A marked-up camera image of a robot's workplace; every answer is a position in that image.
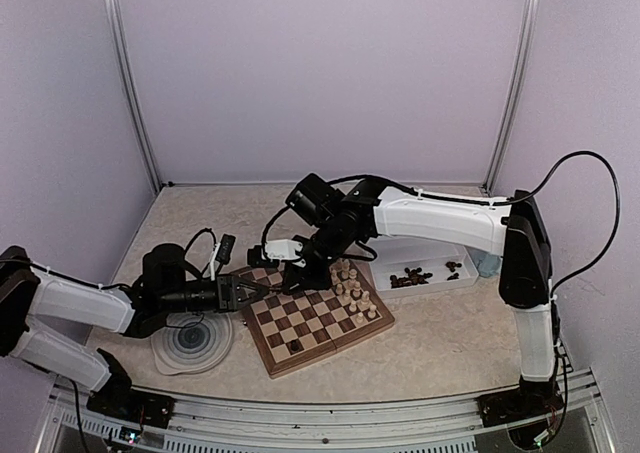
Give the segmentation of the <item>wooden chess board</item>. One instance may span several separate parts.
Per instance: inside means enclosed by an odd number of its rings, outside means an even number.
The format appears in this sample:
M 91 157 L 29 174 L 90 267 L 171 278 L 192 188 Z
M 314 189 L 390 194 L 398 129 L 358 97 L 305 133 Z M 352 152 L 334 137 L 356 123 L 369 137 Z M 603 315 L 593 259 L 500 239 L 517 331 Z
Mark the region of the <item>wooden chess board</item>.
M 237 274 L 245 280 L 281 286 L 282 272 L 281 268 L 247 267 L 238 270 Z M 282 377 L 317 363 L 394 326 L 395 317 L 374 289 L 381 318 L 344 332 L 332 316 L 321 319 L 328 312 L 322 295 L 327 290 L 308 290 L 292 295 L 271 293 L 242 311 L 270 378 Z M 297 352 L 291 350 L 293 340 L 300 344 Z

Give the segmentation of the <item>white plastic tray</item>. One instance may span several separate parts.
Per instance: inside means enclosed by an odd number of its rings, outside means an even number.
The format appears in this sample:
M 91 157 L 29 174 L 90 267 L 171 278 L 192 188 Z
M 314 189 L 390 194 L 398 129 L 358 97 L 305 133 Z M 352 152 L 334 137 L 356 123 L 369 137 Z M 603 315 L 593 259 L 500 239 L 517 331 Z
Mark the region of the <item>white plastic tray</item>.
M 374 287 L 385 298 L 401 298 L 447 291 L 456 288 L 473 286 L 478 277 L 478 271 L 464 246 L 426 240 L 419 238 L 385 238 L 371 240 L 369 246 L 377 253 L 377 259 L 369 264 Z M 404 275 L 404 268 L 422 267 L 431 271 L 438 278 L 441 274 L 448 274 L 444 268 L 447 261 L 462 264 L 458 270 L 460 278 L 454 281 L 431 281 L 426 285 L 410 286 L 392 289 L 389 276 Z

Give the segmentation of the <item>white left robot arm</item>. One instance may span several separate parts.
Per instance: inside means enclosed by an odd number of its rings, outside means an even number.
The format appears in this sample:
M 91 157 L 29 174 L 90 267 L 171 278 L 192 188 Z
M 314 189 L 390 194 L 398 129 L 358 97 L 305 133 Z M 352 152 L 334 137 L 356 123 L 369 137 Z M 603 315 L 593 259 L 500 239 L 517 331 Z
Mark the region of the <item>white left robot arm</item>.
M 238 275 L 205 276 L 174 243 L 153 248 L 130 286 L 75 280 L 35 264 L 20 246 L 1 254 L 1 354 L 85 386 L 121 418 L 140 397 L 118 360 L 90 350 L 46 324 L 56 318 L 129 338 L 146 338 L 173 313 L 228 313 L 264 298 L 270 289 Z

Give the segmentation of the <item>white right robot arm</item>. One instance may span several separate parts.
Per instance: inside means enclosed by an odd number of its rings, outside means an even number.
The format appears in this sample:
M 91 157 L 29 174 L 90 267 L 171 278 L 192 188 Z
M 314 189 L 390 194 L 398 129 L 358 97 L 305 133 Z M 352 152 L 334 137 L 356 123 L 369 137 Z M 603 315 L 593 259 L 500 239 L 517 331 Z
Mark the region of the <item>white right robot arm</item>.
M 285 203 L 315 229 L 285 262 L 286 292 L 329 287 L 330 265 L 352 245 L 379 236 L 454 243 L 501 257 L 499 295 L 514 313 L 526 382 L 513 392 L 511 406 L 531 417 L 549 402 L 557 338 L 550 241 L 532 197 L 443 197 L 373 175 L 343 193 L 311 173 Z

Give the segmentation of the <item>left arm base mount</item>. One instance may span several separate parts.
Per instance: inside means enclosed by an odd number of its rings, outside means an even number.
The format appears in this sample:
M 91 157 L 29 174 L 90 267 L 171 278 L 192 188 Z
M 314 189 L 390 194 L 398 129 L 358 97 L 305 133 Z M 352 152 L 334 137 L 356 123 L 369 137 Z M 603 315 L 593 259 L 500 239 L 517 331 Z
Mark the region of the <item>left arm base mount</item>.
M 140 426 L 167 429 L 175 400 L 134 388 L 131 378 L 113 355 L 101 348 L 97 353 L 106 361 L 110 376 L 104 386 L 90 393 L 87 409 Z

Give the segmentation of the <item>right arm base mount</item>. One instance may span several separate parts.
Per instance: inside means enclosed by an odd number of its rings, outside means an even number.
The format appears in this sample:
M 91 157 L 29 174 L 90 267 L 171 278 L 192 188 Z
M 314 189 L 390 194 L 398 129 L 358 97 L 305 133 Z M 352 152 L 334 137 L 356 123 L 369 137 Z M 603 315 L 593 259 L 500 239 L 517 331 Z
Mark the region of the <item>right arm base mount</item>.
M 561 393 L 555 379 L 529 382 L 520 379 L 516 388 L 488 393 L 477 398 L 484 428 L 522 425 L 508 429 L 514 446 L 523 451 L 540 450 L 552 441 L 567 413 L 568 389 Z

